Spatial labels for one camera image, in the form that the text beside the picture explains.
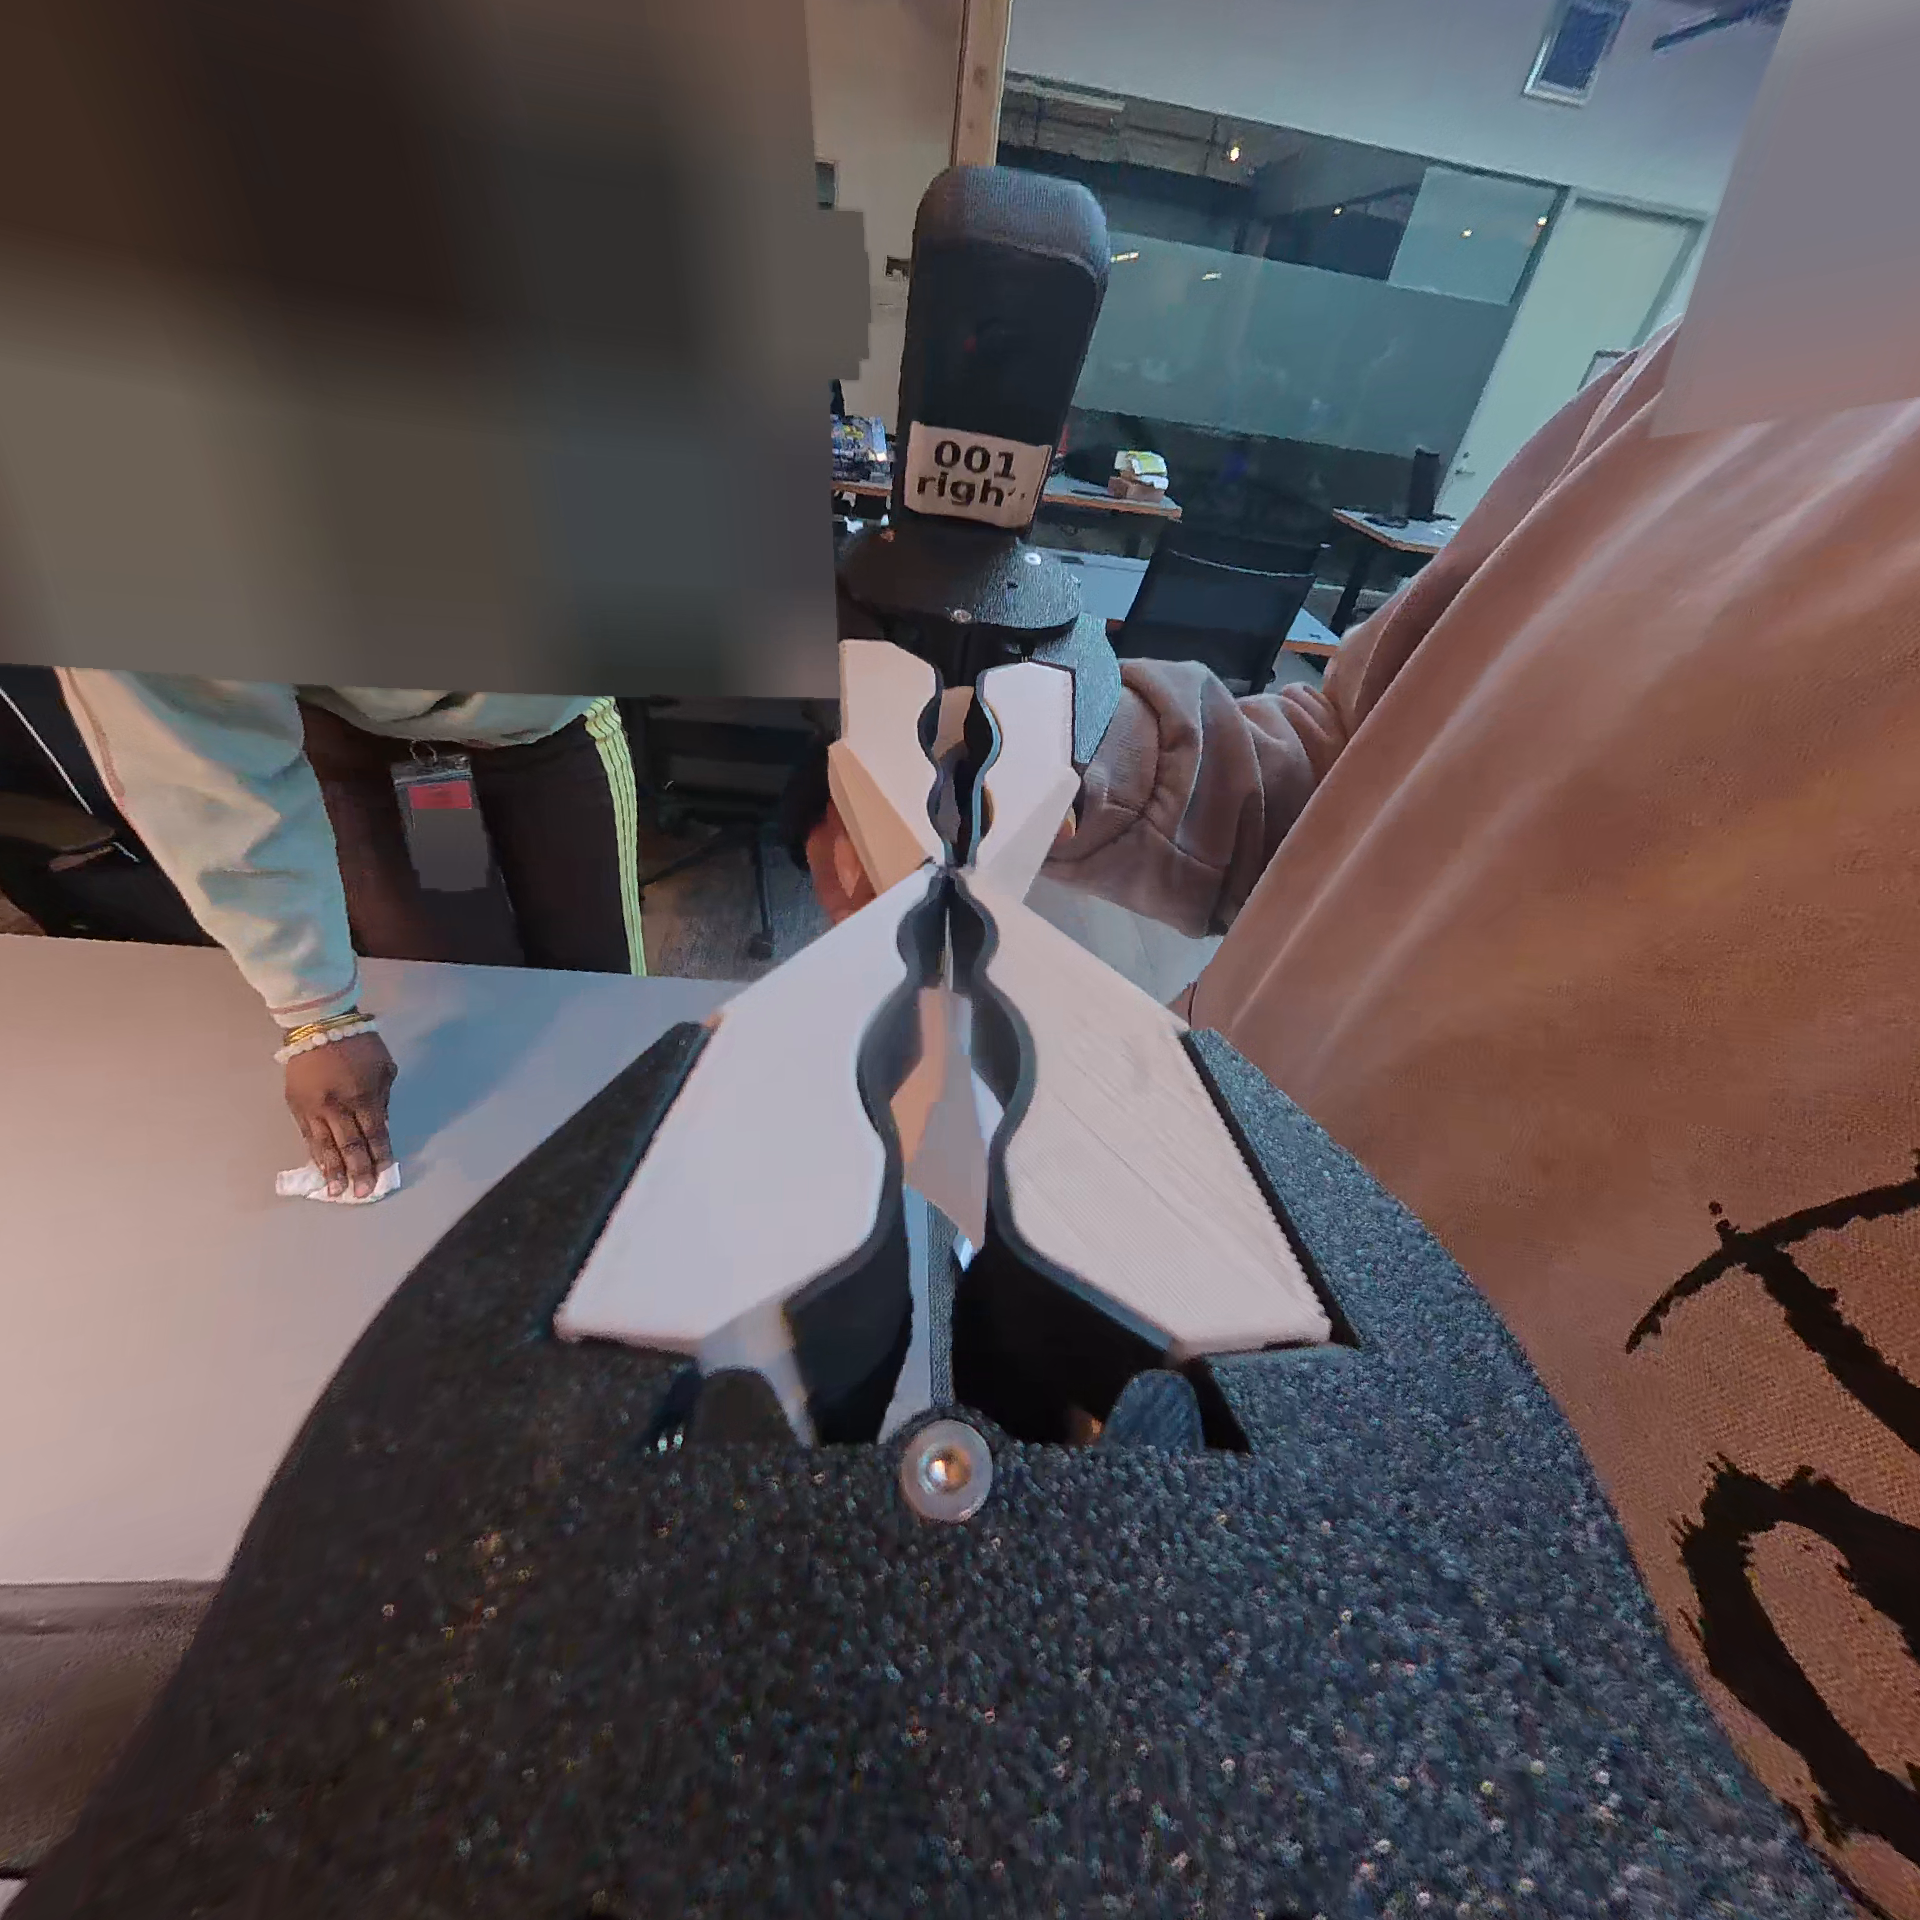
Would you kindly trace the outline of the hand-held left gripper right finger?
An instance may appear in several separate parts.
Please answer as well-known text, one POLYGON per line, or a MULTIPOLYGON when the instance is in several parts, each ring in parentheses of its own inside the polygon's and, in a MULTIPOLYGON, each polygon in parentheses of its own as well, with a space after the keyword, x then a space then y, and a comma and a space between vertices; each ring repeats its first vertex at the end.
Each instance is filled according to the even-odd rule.
POLYGON ((1338 1311, 1182 1017, 1023 902, 955 886, 971 1064, 999 1101, 988 1224, 955 1292, 955 1397, 1022 1443, 1185 1377, 1236 1444, 1214 1359, 1324 1349, 1338 1311))

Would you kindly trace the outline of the person's right hand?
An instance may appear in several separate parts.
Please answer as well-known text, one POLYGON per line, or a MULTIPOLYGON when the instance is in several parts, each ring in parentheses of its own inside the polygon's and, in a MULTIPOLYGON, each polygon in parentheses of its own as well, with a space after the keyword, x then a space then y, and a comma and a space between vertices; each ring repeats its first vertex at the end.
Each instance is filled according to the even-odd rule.
POLYGON ((806 831, 804 856, 812 888, 833 925, 851 920, 875 897, 874 880, 834 803, 828 803, 806 831))

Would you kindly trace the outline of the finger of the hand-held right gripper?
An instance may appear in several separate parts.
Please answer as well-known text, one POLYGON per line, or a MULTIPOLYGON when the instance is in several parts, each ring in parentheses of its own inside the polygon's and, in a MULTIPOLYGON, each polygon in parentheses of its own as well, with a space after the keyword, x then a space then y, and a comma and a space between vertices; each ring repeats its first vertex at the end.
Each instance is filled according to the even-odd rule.
POLYGON ((964 867, 977 900, 1022 902, 1062 838, 1082 789, 1073 695, 1073 673, 1058 665, 997 665, 977 680, 977 710, 991 724, 964 867))
POLYGON ((829 803, 875 896, 926 867, 957 868, 969 691, 948 687, 931 663, 886 639, 841 639, 839 692, 829 803))

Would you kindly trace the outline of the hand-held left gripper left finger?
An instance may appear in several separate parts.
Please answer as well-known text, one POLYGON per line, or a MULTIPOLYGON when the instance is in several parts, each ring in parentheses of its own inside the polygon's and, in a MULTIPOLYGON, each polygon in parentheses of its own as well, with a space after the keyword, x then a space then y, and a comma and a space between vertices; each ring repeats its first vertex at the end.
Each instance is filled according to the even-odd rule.
POLYGON ((894 1096, 948 878, 918 868, 724 1000, 555 1319, 757 1371, 804 1443, 881 1437, 914 1324, 894 1096))

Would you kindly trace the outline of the person's right forearm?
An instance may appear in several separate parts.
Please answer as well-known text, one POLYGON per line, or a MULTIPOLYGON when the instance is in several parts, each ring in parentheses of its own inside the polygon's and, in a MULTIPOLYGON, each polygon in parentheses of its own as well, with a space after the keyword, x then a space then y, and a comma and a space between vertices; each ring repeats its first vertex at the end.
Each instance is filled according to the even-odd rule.
POLYGON ((1125 663, 1045 875, 1187 937, 1228 933, 1366 705, 1345 663, 1247 696, 1199 663, 1125 663))

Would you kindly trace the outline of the background wooden desk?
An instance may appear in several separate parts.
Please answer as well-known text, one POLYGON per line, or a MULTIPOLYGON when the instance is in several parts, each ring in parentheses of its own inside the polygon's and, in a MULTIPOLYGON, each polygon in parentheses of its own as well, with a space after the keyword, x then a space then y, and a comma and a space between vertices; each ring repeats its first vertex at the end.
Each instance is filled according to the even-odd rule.
POLYGON ((1169 494, 1150 488, 1145 497, 1116 496, 1105 487, 1092 487, 1073 479, 1065 473, 1051 473, 1038 488, 1033 487, 973 487, 969 497, 955 500, 953 487, 934 477, 914 477, 900 473, 878 473, 870 477, 852 477, 847 473, 829 476, 829 494, 878 500, 886 511, 903 481, 903 509, 937 521, 962 521, 973 525, 991 525, 1002 531, 1022 531, 1045 511, 1091 511, 1101 516, 1134 516, 1143 521, 1178 521, 1185 509, 1169 494))

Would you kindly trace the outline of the white paper sheet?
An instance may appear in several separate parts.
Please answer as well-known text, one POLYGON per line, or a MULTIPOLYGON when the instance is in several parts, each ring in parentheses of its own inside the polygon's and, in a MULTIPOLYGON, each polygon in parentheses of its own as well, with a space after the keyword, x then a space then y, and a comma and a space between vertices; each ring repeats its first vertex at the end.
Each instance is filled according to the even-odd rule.
MULTIPOLYGON (((906 1184, 914 1193, 906 1214, 918 1324, 886 1414, 889 1430, 903 1430, 937 1411, 962 1408, 955 1397, 955 1292, 986 1240, 988 1144, 1002 1115, 971 1064, 971 1009, 955 985, 955 886, 948 885, 943 977, 922 999, 923 1059, 895 1093, 894 1107, 906 1184)), ((1079 1422, 1062 1447, 1105 1443, 1122 1449, 1244 1454, 1247 1440, 1238 1420, 1231 1420, 1236 1444, 1203 1437, 1194 1388, 1170 1373, 1150 1373, 1127 1388, 1109 1422, 1079 1422)))

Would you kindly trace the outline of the black mesh office chair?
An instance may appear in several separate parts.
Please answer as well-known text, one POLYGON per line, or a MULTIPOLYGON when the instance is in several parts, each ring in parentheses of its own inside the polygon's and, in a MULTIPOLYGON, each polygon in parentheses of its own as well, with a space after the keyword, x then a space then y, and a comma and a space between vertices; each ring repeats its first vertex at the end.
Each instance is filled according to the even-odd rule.
POLYGON ((1116 657, 1198 663, 1235 695, 1266 691, 1318 568, 1314 550, 1282 559, 1251 567, 1162 544, 1127 615, 1109 619, 1116 657))

